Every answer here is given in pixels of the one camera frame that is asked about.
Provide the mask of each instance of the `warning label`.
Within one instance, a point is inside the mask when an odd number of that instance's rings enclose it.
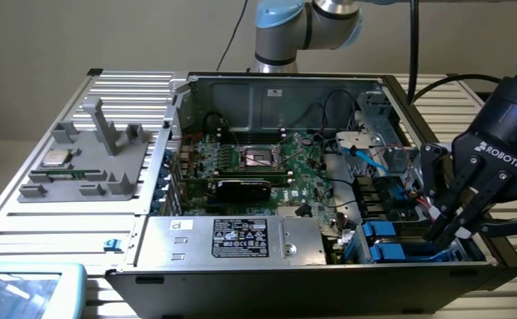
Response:
[[[215,258],[269,257],[266,219],[215,219],[213,256]]]

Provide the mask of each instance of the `circuit board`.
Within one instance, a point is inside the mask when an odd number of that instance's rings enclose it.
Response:
[[[293,135],[282,144],[277,144],[278,161],[284,165],[261,165],[266,159],[249,160],[241,156],[249,150],[270,150],[274,145],[222,144],[215,136],[206,135],[193,143],[193,148],[185,149],[195,154],[185,156],[191,163],[182,169],[181,182],[183,198],[183,214],[186,216],[209,215],[284,215],[298,217],[296,210],[305,204],[312,206],[313,218],[317,218],[324,232],[332,233],[332,220],[336,218],[336,205],[330,196],[321,196],[332,187],[326,181],[326,171],[312,168],[310,159],[320,159],[322,149],[316,144],[305,145],[305,138],[313,139],[305,132]],[[242,162],[257,162],[256,165],[244,167]],[[270,200],[257,203],[221,203],[213,195],[213,184],[226,177],[218,177],[218,171],[232,174],[233,178],[266,179],[273,182]]]

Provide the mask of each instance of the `cpu socket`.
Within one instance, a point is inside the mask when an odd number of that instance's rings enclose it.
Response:
[[[246,166],[273,166],[274,156],[270,149],[252,149],[245,150]]]

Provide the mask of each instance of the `tablet screen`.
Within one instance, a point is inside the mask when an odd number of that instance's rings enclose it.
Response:
[[[42,318],[59,274],[0,274],[0,319]]]

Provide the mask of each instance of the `capacitor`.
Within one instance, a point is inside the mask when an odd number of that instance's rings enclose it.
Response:
[[[304,145],[304,146],[312,146],[312,145],[313,145],[313,140],[312,140],[310,138],[305,138],[305,139],[302,140],[302,145]]]

